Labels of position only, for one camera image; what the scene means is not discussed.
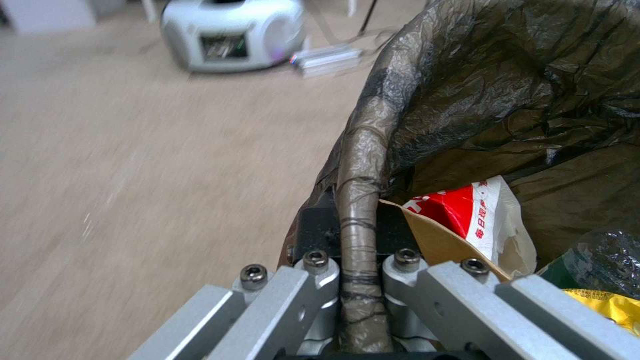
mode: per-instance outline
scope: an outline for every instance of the garbage bag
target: garbage bag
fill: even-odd
[[[588,227],[639,204],[630,164],[640,145],[639,8],[636,0],[432,0],[388,43],[303,205],[335,194],[343,350],[391,350],[375,259],[380,198],[403,204],[502,175],[541,266]],[[592,152],[600,156],[576,163]],[[572,166],[553,171],[564,164]],[[556,218],[534,215],[566,199]]]

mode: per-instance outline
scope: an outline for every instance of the beige floor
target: beige floor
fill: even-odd
[[[316,1],[342,38],[369,5]],[[143,19],[0,33],[0,359],[127,357],[204,284],[274,269],[369,70],[190,75]]]

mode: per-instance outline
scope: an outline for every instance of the electrical cable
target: electrical cable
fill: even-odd
[[[369,23],[369,20],[371,19],[371,14],[373,12],[374,7],[376,6],[376,3],[377,3],[377,0],[373,0],[373,4],[369,8],[369,12],[367,13],[367,18],[365,19],[365,22],[362,24],[362,27],[360,28],[360,31],[358,32],[358,34],[353,38],[350,38],[347,40],[341,40],[335,36],[335,33],[331,29],[331,26],[329,26],[329,23],[327,22],[326,18],[322,14],[320,7],[316,5],[315,1],[314,0],[306,1],[307,6],[310,5],[310,7],[312,8],[311,11],[309,11],[309,13],[314,18],[316,24],[320,27],[320,31],[322,31],[324,35],[324,39],[330,45],[352,44],[356,41],[359,41],[364,38],[369,38],[369,37],[376,37],[374,41],[378,41],[382,36],[389,34],[388,38],[385,39],[385,41],[375,49],[363,50],[363,55],[362,55],[363,57],[372,56],[380,52],[380,50],[382,50],[382,48],[385,45],[387,45],[387,43],[389,43],[389,41],[391,41],[391,39],[397,33],[396,28],[382,28],[382,29],[366,31],[367,25]]]

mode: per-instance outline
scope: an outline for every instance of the trash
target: trash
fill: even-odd
[[[510,276],[536,269],[536,248],[522,223],[520,204],[502,176],[414,197],[404,207],[466,239]]]
[[[593,231],[539,275],[559,288],[608,291],[640,300],[640,238],[619,229]]]
[[[343,350],[391,350],[379,199],[404,204],[502,175],[539,266],[637,211],[638,19],[637,1],[428,1],[393,37],[303,205],[335,195]]]
[[[640,336],[640,301],[598,290],[566,289],[564,292],[633,335]]]

